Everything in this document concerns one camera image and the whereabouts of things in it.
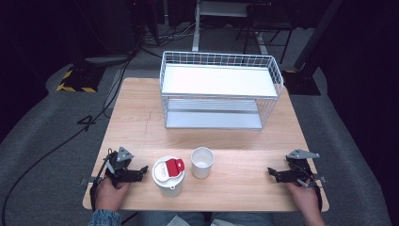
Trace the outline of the person's right hand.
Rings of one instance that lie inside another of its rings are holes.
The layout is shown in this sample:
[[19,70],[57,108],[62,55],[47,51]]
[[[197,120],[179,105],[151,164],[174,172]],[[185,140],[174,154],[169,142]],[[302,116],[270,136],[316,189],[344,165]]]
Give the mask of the person's right hand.
[[286,187],[290,191],[296,207],[305,218],[315,218],[321,215],[318,198],[313,188],[297,186],[293,183],[287,183]]

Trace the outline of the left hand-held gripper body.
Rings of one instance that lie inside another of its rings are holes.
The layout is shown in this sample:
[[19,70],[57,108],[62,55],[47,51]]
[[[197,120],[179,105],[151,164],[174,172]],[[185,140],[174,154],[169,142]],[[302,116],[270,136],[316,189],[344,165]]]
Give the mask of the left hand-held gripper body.
[[105,158],[107,169],[105,175],[111,179],[113,185],[118,183],[132,183],[133,172],[128,170],[133,155],[123,147],[119,147],[117,151],[108,151]]

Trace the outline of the person's legs in jeans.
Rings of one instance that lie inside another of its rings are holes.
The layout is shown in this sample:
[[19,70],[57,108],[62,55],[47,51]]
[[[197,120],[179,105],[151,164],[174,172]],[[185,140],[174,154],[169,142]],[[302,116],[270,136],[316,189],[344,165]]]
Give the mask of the person's legs in jeans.
[[206,219],[201,212],[139,212],[135,226],[275,226],[270,213],[214,212]]

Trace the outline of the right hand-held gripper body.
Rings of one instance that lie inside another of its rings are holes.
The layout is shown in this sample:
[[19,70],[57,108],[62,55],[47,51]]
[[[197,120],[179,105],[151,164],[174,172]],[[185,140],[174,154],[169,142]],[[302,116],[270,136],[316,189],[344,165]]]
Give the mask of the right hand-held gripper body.
[[302,186],[315,186],[316,182],[308,163],[309,159],[319,158],[319,153],[311,153],[301,149],[294,149],[286,155],[291,171],[294,173],[295,180]]

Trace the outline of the white cup with red lid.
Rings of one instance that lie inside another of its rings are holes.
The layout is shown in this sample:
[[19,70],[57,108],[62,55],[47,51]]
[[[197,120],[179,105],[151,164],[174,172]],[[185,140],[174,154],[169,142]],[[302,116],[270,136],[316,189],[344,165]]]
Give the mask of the white cup with red lid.
[[152,179],[166,197],[177,197],[183,189],[185,164],[181,158],[164,156],[152,167]]

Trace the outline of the white metal desk frame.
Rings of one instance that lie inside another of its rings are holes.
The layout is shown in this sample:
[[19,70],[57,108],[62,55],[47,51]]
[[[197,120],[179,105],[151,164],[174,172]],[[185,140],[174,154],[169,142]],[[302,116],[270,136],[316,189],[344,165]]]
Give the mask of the white metal desk frame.
[[233,2],[232,0],[196,0],[195,32],[192,42],[192,50],[197,52],[200,48],[200,17],[221,16],[233,18],[245,18],[247,3]]

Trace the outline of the white wire shelf rack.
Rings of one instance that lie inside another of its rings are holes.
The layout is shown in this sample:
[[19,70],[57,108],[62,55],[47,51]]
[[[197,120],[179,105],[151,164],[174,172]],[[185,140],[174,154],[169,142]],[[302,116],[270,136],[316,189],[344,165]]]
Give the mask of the white wire shelf rack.
[[284,90],[272,56],[165,51],[159,87],[167,128],[261,130]]

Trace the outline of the person's left hand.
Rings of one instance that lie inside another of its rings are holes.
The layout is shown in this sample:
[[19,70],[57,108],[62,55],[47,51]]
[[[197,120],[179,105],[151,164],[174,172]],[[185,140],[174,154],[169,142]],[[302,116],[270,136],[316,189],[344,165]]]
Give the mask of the person's left hand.
[[95,208],[97,210],[118,211],[131,187],[131,183],[112,184],[109,178],[103,179],[95,194]]

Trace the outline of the small white cup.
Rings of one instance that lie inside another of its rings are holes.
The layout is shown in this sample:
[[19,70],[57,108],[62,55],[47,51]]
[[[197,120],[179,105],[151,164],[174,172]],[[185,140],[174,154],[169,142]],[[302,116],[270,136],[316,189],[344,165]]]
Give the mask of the small white cup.
[[214,153],[209,148],[198,147],[191,154],[192,174],[199,179],[208,177],[214,161]]

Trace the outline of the black slanted stand with base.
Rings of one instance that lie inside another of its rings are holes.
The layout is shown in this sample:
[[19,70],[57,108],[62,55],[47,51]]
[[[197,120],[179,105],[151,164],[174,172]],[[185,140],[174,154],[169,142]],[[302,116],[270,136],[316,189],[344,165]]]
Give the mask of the black slanted stand with base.
[[316,26],[313,34],[295,61],[292,70],[285,70],[283,76],[284,86],[291,95],[319,95],[320,91],[313,79],[317,69],[319,56],[312,60],[311,57],[317,52],[317,45],[320,43],[324,32],[334,18],[343,0],[332,0],[326,12]]

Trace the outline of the black chair frame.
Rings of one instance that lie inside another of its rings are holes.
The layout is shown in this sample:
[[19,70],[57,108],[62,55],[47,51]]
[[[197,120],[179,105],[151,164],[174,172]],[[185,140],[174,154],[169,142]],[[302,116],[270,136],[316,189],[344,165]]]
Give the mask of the black chair frame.
[[[249,37],[253,36],[259,46],[265,47],[265,42],[260,41],[263,32],[272,32],[273,36],[269,40],[273,46],[282,47],[282,53],[279,62],[282,62],[289,41],[294,31],[294,25],[289,16],[286,7],[282,3],[276,3],[272,0],[255,1],[246,6],[246,19],[241,26],[236,38],[239,38],[242,32],[245,32],[245,43],[243,53],[247,52],[249,46]],[[284,43],[274,43],[277,35],[284,31],[287,33]]]

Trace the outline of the yellow black striped stand base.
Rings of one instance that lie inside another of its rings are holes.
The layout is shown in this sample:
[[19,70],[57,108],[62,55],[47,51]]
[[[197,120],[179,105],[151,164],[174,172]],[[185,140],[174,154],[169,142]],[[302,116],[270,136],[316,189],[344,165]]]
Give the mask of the yellow black striped stand base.
[[88,68],[78,68],[70,66],[56,90],[69,92],[83,91],[88,93],[97,92],[104,72],[105,68],[103,67],[89,66]]

